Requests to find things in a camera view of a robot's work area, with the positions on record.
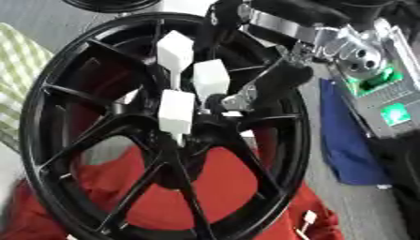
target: rim lip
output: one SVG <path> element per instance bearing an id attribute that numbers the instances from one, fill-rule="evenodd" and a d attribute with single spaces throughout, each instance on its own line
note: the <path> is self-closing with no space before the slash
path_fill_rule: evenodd
<path id="1" fill-rule="evenodd" d="M 89 32 L 81 35 L 70 44 L 68 44 L 59 54 L 57 54 L 54 59 L 44 68 L 42 73 L 37 78 L 33 88 L 31 89 L 26 101 L 24 102 L 23 109 L 22 109 L 22 118 L 21 118 L 21 125 L 20 125 L 20 138 L 21 138 L 21 151 L 22 151 L 22 161 L 23 166 L 25 168 L 25 173 L 27 178 L 29 179 L 29 183 L 31 187 L 35 190 L 38 199 L 43 204 L 44 207 L 52 214 L 54 218 L 58 220 L 58 222 L 62 223 L 65 228 L 68 229 L 68 232 L 79 237 L 81 239 L 111 239 L 106 237 L 98 232 L 92 232 L 92 230 L 86 229 L 83 225 L 77 224 L 77 220 L 74 220 L 72 217 L 68 217 L 68 212 L 60 202 L 57 202 L 55 198 L 51 198 L 51 192 L 48 189 L 43 187 L 44 180 L 41 179 L 38 173 L 36 173 L 35 168 L 35 159 L 39 154 L 39 149 L 36 149 L 33 145 L 34 135 L 37 135 L 36 131 L 34 130 L 34 126 L 37 124 L 34 120 L 39 119 L 40 111 L 38 110 L 39 106 L 39 98 L 42 91 L 40 87 L 50 78 L 55 78 L 56 76 L 60 75 L 59 66 L 66 65 L 72 62 L 72 58 L 76 56 L 78 53 L 74 52 L 78 49 L 88 38 L 93 36 L 109 36 L 113 33 L 113 31 L 117 30 L 118 28 L 121 29 L 122 24 L 126 23 L 127 20 L 133 20 L 135 22 L 142 22 L 142 21 L 150 21 L 156 19 L 172 19 L 177 21 L 186 21 L 186 22 L 194 22 L 200 23 L 203 19 L 199 16 L 189 15 L 189 14 L 179 14 L 179 13 L 145 13 L 145 14 L 137 14 L 133 16 L 129 16 L 126 18 L 121 18 L 118 20 L 114 20 L 111 22 L 106 22 Z M 249 41 L 252 41 L 254 45 L 257 47 L 262 48 L 260 44 L 255 42 L 251 37 L 246 36 L 245 34 L 240 34 L 239 38 L 248 38 Z M 284 179 L 284 185 L 287 185 L 287 191 L 283 197 L 283 199 L 278 203 L 277 207 L 273 207 L 273 211 L 267 213 L 265 218 L 261 219 L 258 224 L 254 224 L 249 226 L 246 231 L 235 231 L 233 234 L 229 235 L 228 238 L 232 239 L 242 239 L 246 236 L 256 235 L 260 233 L 263 229 L 269 226 L 271 222 L 276 220 L 284 211 L 292 200 L 295 192 L 300 187 L 301 182 L 303 181 L 306 168 L 308 166 L 308 156 L 309 156 L 309 148 L 310 148 L 310 133 L 309 133 L 309 123 L 308 123 L 308 114 L 306 111 L 306 106 L 304 104 L 304 100 L 302 99 L 300 93 L 296 91 L 290 99 L 295 98 L 295 108 L 299 109 L 299 112 L 302 114 L 302 119 L 300 123 L 295 123 L 296 125 L 301 125 L 300 127 L 296 127 L 296 129 L 300 129 L 300 134 L 297 133 L 299 136 L 295 136 L 300 138 L 300 143 L 302 145 L 297 146 L 294 144 L 296 149 L 302 150 L 300 153 L 296 153 L 294 151 L 293 158 L 296 158 L 290 168 L 295 168 L 294 175 L 289 175 L 287 179 Z"/>
<path id="2" fill-rule="evenodd" d="M 160 0 L 128 0 L 129 3 L 121 4 L 121 1 L 113 0 L 114 3 L 98 3 L 98 0 L 63 0 L 65 3 L 88 11 L 101 13 L 123 13 L 133 12 L 150 8 L 160 2 Z"/>

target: silver metal part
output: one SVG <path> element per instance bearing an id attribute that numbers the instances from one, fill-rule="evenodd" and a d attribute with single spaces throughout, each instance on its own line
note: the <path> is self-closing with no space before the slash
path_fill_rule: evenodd
<path id="1" fill-rule="evenodd" d="M 298 67 L 304 67 L 304 66 L 308 66 L 312 62 L 312 59 L 315 55 L 315 50 L 313 46 L 305 42 L 298 41 L 296 42 L 296 44 L 294 44 L 292 52 L 286 55 L 288 56 L 287 60 L 290 63 Z"/>
<path id="2" fill-rule="evenodd" d="M 331 70 L 345 101 L 366 123 L 369 135 L 393 138 L 418 130 L 420 128 L 420 66 L 401 30 L 397 26 L 391 27 L 386 20 L 379 19 L 374 23 L 372 30 L 360 36 L 373 46 L 381 46 L 382 58 L 387 59 L 387 64 L 401 73 L 403 78 L 399 81 L 384 83 L 362 96 L 355 96 L 349 91 L 348 79 L 346 75 L 343 75 L 342 66 L 334 66 Z M 395 104 L 404 106 L 410 119 L 389 125 L 383 118 L 383 110 Z"/>
<path id="3" fill-rule="evenodd" d="M 252 111 L 251 104 L 257 94 L 255 85 L 248 83 L 237 94 L 225 97 L 221 104 L 229 111 Z"/>
<path id="4" fill-rule="evenodd" d="M 316 37 L 316 30 L 313 27 L 304 27 L 296 22 L 255 9 L 251 14 L 250 23 L 309 43 Z"/>
<path id="5" fill-rule="evenodd" d="M 339 30 L 337 38 L 322 50 L 325 58 L 334 58 L 347 78 L 370 79 L 381 73 L 387 59 L 375 32 L 358 33 L 351 26 Z"/>

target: checkered cloth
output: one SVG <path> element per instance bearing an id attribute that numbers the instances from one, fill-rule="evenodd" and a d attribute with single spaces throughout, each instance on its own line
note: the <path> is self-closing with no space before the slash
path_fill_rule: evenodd
<path id="1" fill-rule="evenodd" d="M 19 120 L 32 82 L 53 54 L 0 23 L 0 142 L 19 152 Z"/>

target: white foam block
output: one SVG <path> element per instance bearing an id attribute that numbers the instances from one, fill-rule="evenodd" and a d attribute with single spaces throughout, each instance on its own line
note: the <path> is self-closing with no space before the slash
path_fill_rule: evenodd
<path id="1" fill-rule="evenodd" d="M 159 128 L 174 137 L 191 132 L 195 96 L 191 93 L 166 89 L 158 112 Z"/>
<path id="2" fill-rule="evenodd" d="M 194 65 L 193 83 L 201 102 L 213 94 L 226 94 L 231 83 L 228 70 L 220 59 Z"/>
<path id="3" fill-rule="evenodd" d="M 157 43 L 157 62 L 171 72 L 172 89 L 179 89 L 180 74 L 193 62 L 194 41 L 171 31 Z"/>

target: red cloth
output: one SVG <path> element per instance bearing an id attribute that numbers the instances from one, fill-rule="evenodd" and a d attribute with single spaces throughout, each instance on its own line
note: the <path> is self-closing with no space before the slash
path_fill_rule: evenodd
<path id="1" fill-rule="evenodd" d="M 141 153 L 129 148 L 119 159 L 99 165 L 82 166 L 80 181 L 90 199 L 104 210 L 111 210 L 143 172 Z M 216 148 L 209 152 L 203 172 L 194 182 L 199 201 L 209 221 L 226 217 L 246 203 L 257 188 L 253 174 L 230 152 Z M 303 224 L 307 210 L 317 213 L 307 235 L 311 240 L 342 240 L 338 218 L 304 184 L 283 215 L 258 235 L 257 240 L 299 240 L 294 228 Z M 193 221 L 187 204 L 177 191 L 158 185 L 151 188 L 133 205 L 127 215 L 131 224 L 144 228 L 182 230 Z M 22 184 L 15 193 L 13 218 L 4 240 L 61 240 L 67 233 L 55 223 Z"/>

